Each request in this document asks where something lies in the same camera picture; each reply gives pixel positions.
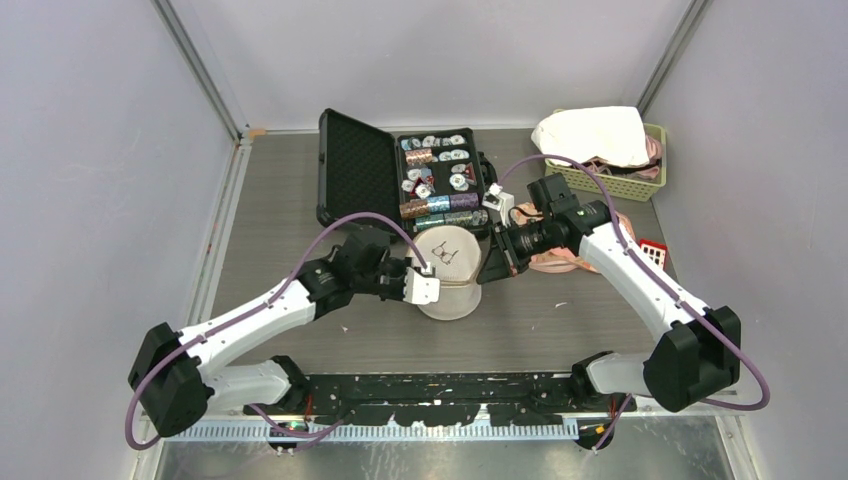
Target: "black case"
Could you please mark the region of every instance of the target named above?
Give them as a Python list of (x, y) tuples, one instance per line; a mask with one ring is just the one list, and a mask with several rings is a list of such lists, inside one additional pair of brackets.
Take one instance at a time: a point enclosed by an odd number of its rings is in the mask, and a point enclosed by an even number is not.
[[(417, 233), (414, 220), (403, 220), (400, 217), (400, 204), (413, 198), (401, 189), (401, 182), (406, 178), (407, 164), (400, 142), (405, 138), (423, 138), (426, 135), (462, 135), (466, 139), (464, 145), (433, 147), (435, 155), (455, 148), (462, 148), (470, 154), (470, 158), (465, 160), (426, 164), (435, 177), (435, 195), (459, 193), (453, 191), (448, 183), (451, 166), (470, 162), (478, 181), (477, 185), (472, 186), (466, 193), (477, 193), (478, 199), (482, 201), (489, 185), (497, 182), (497, 173), (483, 152), (477, 150), (474, 132), (470, 128), (424, 132), (395, 138), (386, 131), (328, 108), (321, 114), (320, 119), (321, 144), (318, 153), (316, 209), (318, 222), (326, 227), (351, 213), (375, 212), (390, 218), (407, 233)], [(358, 223), (373, 225), (394, 234), (388, 226), (376, 220), (365, 219)], [(466, 229), (477, 238), (484, 238), (488, 235), (488, 226), (487, 222), (485, 225)]]

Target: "open black briefcase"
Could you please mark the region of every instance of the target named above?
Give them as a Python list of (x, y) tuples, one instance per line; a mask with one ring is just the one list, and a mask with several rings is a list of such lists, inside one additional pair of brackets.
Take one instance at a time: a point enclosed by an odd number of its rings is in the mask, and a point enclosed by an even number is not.
[[(488, 234), (490, 219), (481, 201), (497, 173), (477, 150), (470, 128), (395, 138), (327, 109), (320, 133), (316, 214), (322, 225), (375, 212), (410, 235), (438, 225), (457, 225), (478, 238)], [(388, 230), (377, 221), (360, 223)]]

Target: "white wall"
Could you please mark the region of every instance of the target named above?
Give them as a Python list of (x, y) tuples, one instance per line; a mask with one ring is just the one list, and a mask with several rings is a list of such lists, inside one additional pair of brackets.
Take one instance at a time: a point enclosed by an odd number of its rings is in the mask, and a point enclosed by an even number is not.
[(675, 268), (739, 313), (773, 389), (751, 416), (768, 478), (848, 469), (846, 18), (845, 2), (717, 0), (648, 115), (669, 130), (655, 204)]
[(535, 125), (635, 104), (689, 0), (173, 0), (236, 117)]
[(232, 143), (149, 2), (4, 2), (0, 65), (0, 478), (127, 478)]

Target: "case lid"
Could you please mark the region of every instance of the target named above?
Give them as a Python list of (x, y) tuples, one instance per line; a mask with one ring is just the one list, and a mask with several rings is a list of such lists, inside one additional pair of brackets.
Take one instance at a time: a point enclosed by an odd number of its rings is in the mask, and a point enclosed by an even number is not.
[[(375, 212), (400, 224), (395, 138), (329, 108), (321, 115), (320, 127), (321, 214), (337, 220), (351, 213)], [(377, 221), (361, 223), (388, 229)]]

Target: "green basket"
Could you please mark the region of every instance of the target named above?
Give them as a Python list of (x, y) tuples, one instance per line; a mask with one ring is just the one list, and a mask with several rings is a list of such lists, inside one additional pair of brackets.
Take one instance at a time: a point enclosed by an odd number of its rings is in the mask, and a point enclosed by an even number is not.
[[(643, 180), (631, 180), (629, 178), (621, 178), (613, 175), (596, 174), (598, 178), (604, 182), (604, 186), (614, 197), (627, 198), (637, 200), (639, 202), (647, 202), (651, 195), (657, 193), (660, 188), (665, 186), (666, 169), (668, 168), (668, 147), (666, 146), (665, 129), (659, 125), (645, 124), (645, 133), (656, 138), (663, 145), (662, 166), (660, 167), (659, 182), (646, 182)], [(545, 175), (553, 173), (561, 173), (565, 176), (565, 181), (568, 186), (587, 192), (600, 193), (601, 190), (595, 185), (595, 182), (588, 175), (571, 167), (566, 167), (553, 163), (550, 159), (545, 160)]]

